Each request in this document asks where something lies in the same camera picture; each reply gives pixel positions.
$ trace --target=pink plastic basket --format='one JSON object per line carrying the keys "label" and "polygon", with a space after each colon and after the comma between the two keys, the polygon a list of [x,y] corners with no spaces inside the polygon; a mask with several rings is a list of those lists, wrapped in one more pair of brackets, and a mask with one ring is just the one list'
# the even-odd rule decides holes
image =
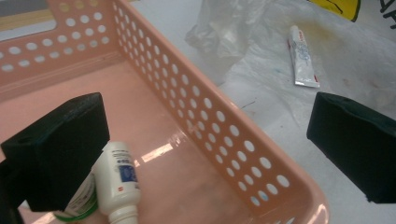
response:
{"label": "pink plastic basket", "polygon": [[311,177],[127,1],[48,3],[54,30],[0,42],[1,141],[100,91],[135,157],[140,223],[328,223]]}

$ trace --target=tube cap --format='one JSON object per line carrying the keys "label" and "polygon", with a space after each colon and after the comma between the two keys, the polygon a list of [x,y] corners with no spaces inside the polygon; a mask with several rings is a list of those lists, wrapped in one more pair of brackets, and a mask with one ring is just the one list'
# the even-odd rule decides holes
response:
{"label": "tube cap", "polygon": [[137,224],[137,208],[135,205],[122,207],[108,216],[111,224]]}

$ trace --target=white tube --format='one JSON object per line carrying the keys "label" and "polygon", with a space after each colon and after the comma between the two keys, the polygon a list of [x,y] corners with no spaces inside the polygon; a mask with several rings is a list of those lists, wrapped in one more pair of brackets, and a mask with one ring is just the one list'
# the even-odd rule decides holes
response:
{"label": "white tube", "polygon": [[101,212],[111,224],[137,224],[140,189],[128,147],[109,142],[93,166]]}
{"label": "white tube", "polygon": [[294,84],[319,88],[303,31],[295,25],[290,28],[289,45],[294,68]]}

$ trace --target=white cap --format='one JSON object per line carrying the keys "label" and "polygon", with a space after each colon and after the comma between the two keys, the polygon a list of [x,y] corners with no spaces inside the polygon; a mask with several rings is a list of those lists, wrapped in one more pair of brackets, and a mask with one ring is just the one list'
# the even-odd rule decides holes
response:
{"label": "white cap", "polygon": [[111,224],[137,224],[137,208],[135,205],[122,207],[108,216]]}

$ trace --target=toothpaste tube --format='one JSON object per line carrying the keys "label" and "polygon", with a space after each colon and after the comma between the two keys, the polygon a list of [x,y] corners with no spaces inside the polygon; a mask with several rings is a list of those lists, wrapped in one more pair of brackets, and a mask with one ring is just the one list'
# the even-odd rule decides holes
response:
{"label": "toothpaste tube", "polygon": [[294,84],[319,88],[304,34],[295,25],[290,28],[289,45],[294,68]]}

